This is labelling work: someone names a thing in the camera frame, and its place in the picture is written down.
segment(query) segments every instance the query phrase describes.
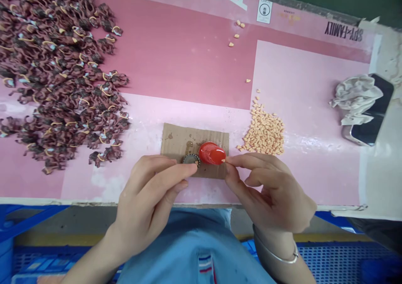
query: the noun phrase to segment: silver bracelet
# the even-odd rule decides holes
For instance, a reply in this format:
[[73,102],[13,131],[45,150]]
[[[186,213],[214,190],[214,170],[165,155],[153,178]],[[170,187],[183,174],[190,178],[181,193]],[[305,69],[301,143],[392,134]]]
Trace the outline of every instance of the silver bracelet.
[[265,250],[266,250],[267,252],[269,252],[269,253],[271,254],[271,256],[275,257],[275,258],[278,259],[280,262],[284,262],[284,263],[288,263],[288,264],[296,263],[297,258],[298,258],[300,255],[299,255],[299,250],[297,249],[296,242],[295,242],[294,240],[293,240],[293,244],[294,244],[294,252],[293,252],[294,259],[293,259],[293,260],[284,260],[284,259],[279,258],[279,257],[278,257],[277,255],[275,255],[274,253],[272,253],[272,252],[264,245],[264,243],[262,242],[261,238],[258,236],[257,231],[255,230],[255,225],[253,225],[253,231],[254,231],[254,238],[256,238],[256,240],[258,240],[258,241],[262,244],[262,246],[265,248]]

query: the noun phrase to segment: light blue shirt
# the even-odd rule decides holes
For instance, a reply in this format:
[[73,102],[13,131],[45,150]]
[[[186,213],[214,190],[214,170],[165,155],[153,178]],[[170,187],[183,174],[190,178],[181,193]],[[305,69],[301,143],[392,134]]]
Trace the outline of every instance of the light blue shirt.
[[166,228],[125,265],[118,284],[275,281],[230,230],[230,210],[172,209]]

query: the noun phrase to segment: brown cardboard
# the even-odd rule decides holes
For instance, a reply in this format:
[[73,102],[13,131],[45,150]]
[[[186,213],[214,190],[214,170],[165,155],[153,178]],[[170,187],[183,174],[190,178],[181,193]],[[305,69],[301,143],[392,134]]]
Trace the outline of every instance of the brown cardboard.
[[[165,123],[163,126],[162,146],[160,154],[174,158],[178,163],[187,154],[198,154],[200,146],[205,142],[214,142],[229,155],[229,133],[180,127]],[[201,163],[192,177],[224,179],[226,166]]]

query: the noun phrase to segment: red plastic cap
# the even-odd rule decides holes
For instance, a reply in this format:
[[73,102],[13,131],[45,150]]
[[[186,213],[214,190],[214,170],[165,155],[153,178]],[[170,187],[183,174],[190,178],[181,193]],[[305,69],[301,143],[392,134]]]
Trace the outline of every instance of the red plastic cap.
[[213,165],[220,165],[226,159],[225,151],[217,144],[206,142],[201,145],[198,155],[202,162]]

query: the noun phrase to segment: cloth rag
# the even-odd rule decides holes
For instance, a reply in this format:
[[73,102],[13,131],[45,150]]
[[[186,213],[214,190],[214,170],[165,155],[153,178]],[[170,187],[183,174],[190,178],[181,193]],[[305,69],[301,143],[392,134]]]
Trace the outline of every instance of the cloth rag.
[[373,117],[363,114],[374,105],[376,99],[384,94],[374,86],[374,79],[367,75],[351,77],[339,83],[335,98],[329,102],[331,107],[339,106],[345,113],[341,124],[361,125],[370,122]]

